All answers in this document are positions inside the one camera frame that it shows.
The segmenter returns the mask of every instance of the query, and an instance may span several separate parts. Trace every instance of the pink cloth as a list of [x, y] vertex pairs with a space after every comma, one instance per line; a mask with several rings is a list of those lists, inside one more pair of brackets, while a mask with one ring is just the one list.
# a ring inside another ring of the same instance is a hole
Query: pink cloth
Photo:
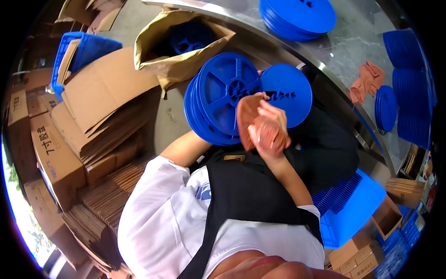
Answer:
[[359, 78], [350, 88], [351, 102], [364, 104], [367, 92], [375, 96], [376, 91], [384, 83], [384, 75], [384, 71], [372, 62], [367, 60], [366, 64], [362, 64]]

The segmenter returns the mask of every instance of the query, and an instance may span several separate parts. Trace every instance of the blue plastic bin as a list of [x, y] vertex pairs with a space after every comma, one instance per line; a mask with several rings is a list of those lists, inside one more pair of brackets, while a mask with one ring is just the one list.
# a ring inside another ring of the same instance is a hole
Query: blue plastic bin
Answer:
[[351, 198], [338, 214], [327, 211], [321, 218], [321, 234], [324, 247], [338, 249], [344, 245], [370, 219], [386, 196], [386, 191], [363, 171]]
[[122, 48], [121, 42], [101, 36], [90, 35], [84, 32], [68, 32], [63, 34], [62, 39], [60, 40], [59, 49], [57, 50], [53, 66], [53, 74], [51, 76], [51, 88], [60, 101], [62, 101], [61, 94], [64, 89], [62, 84], [57, 83], [59, 67], [70, 42], [79, 38], [81, 41], [79, 42], [79, 47], [73, 58], [71, 68], [72, 73], [75, 73], [96, 59]]

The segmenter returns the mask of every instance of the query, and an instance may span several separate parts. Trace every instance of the brown paper bag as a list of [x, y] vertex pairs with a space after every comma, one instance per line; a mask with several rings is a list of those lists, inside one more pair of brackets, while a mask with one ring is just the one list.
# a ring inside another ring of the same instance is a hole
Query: brown paper bag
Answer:
[[[216, 34], [217, 41], [205, 48], [193, 50], [173, 57], [153, 59], [152, 49], [166, 36], [169, 27], [188, 22], [194, 18], [202, 22]], [[235, 32], [218, 24], [206, 21], [204, 16], [182, 10], [163, 11], [142, 29], [135, 41], [135, 69], [149, 71], [158, 76], [163, 95], [172, 84], [190, 79], [198, 74], [201, 67], [210, 58], [219, 53]]]

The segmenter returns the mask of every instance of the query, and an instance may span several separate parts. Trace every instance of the person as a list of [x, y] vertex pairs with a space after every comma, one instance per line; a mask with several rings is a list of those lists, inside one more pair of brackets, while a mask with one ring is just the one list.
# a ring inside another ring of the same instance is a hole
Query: person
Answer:
[[[262, 100], [258, 112], [287, 132], [284, 111]], [[147, 164], [118, 231], [137, 278], [346, 278], [324, 270], [311, 194], [354, 174], [354, 137], [316, 100], [295, 133], [302, 150], [272, 157], [248, 131], [254, 152], [212, 147], [191, 131]]]

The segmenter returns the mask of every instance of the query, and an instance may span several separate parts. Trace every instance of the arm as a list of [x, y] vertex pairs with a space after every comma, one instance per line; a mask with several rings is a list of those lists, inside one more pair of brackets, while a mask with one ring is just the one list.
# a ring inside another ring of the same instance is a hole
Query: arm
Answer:
[[179, 137], [172, 142], [160, 156], [169, 159], [182, 167], [190, 167], [212, 145], [202, 140], [194, 131]]
[[[258, 112], [259, 115], [274, 120], [286, 132], [286, 116], [283, 110], [275, 108], [262, 100], [260, 102]], [[313, 199], [311, 198], [310, 193], [308, 192], [302, 179], [288, 162], [285, 155], [281, 153], [277, 157], [272, 157], [257, 145], [256, 128], [254, 125], [249, 126], [248, 131], [252, 142], [259, 152], [259, 155], [265, 161], [266, 165], [274, 174], [276, 179], [288, 191], [296, 206], [312, 205]]]

